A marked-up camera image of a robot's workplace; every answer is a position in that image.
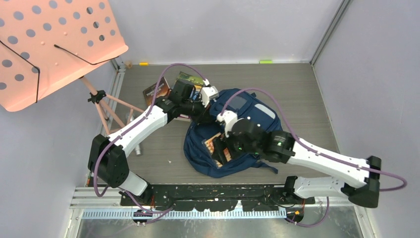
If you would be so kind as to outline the navy blue student backpack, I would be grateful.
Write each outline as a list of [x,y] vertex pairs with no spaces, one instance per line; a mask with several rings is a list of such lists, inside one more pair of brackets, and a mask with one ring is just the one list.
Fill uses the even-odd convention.
[[278,169],[262,162],[274,131],[282,131],[277,113],[254,93],[238,88],[220,91],[210,104],[210,122],[192,122],[184,155],[199,173],[222,178],[248,168]]

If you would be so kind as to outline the orange small notebook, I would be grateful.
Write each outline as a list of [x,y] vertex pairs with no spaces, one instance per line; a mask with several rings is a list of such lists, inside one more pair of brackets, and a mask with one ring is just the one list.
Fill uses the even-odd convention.
[[217,133],[202,142],[218,169],[232,160],[232,155],[227,147],[225,139],[224,134]]

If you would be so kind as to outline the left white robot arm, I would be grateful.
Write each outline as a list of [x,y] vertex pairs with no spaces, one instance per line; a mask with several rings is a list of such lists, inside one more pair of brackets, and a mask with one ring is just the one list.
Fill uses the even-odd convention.
[[93,174],[96,196],[104,196],[98,189],[98,179],[106,188],[120,188],[133,194],[140,205],[147,205],[152,192],[148,182],[130,171],[127,157],[135,147],[153,132],[164,127],[180,115],[200,118],[210,103],[219,97],[219,91],[205,80],[198,96],[194,97],[194,85],[186,80],[176,81],[174,87],[164,96],[153,96],[147,109],[122,129],[108,136],[97,135],[92,141],[88,169]]

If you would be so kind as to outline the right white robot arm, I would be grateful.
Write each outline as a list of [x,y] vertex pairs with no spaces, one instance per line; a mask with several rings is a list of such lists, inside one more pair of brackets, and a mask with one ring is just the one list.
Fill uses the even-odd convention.
[[347,198],[365,208],[378,207],[382,166],[379,157],[360,159],[329,151],[286,131],[267,131],[250,119],[238,118],[232,111],[220,113],[216,119],[224,130],[219,145],[231,155],[246,153],[326,174],[323,178],[287,177],[282,192],[288,203],[324,196]]

